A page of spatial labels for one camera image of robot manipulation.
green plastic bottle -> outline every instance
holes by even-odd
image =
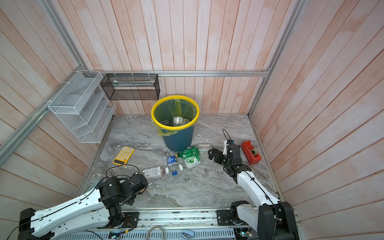
[[[197,147],[193,147],[191,149],[185,149],[179,153],[176,153],[176,157],[181,157],[184,159],[190,157],[198,157],[200,155],[199,149]]]

gray cable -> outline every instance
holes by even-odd
[[[148,233],[147,233],[147,240],[149,240],[149,236],[151,235],[151,232],[152,232],[154,229],[156,229],[156,228],[160,229],[160,230],[163,232],[163,240],[166,240],[166,238],[167,238],[167,233],[166,233],[166,231],[165,231],[162,227],[160,227],[160,226],[154,226],[154,227],[152,227],[152,228],[148,231]]]

plastic bag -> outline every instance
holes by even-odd
[[[189,101],[184,99],[169,99],[160,103],[154,111],[153,116],[158,122],[173,122],[174,116],[182,116],[192,121],[197,115],[196,107]],[[192,125],[179,129],[179,130],[169,130],[157,125],[153,119],[152,123],[157,128],[159,136],[170,136],[178,133],[181,130],[194,126],[196,122]]]

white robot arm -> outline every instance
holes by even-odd
[[[299,240],[292,206],[280,202],[268,192],[250,168],[242,164],[239,145],[229,138],[224,142],[223,151],[211,149],[208,154],[209,159],[223,165],[223,170],[248,193],[256,207],[247,201],[233,202],[228,213],[224,212],[220,218],[217,213],[219,224],[247,223],[257,231],[260,240],[272,240],[275,236],[278,239]]]
[[[57,206],[20,213],[18,240],[53,240],[95,227],[122,227],[120,205],[132,205],[148,187],[142,174],[130,178],[109,177],[89,192]]]

white wire shelf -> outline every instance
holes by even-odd
[[[79,71],[49,104],[55,114],[80,114],[102,80],[99,71]]]
[[[80,142],[100,143],[116,109],[104,92],[94,93],[101,79],[99,71],[77,72],[48,106]]]
[[[115,104],[113,104],[113,107],[111,108],[104,108],[104,111],[94,128],[94,131],[84,136],[78,137],[78,140],[83,143],[100,143],[105,131],[107,130],[108,123],[113,113],[115,112],[115,109]]]

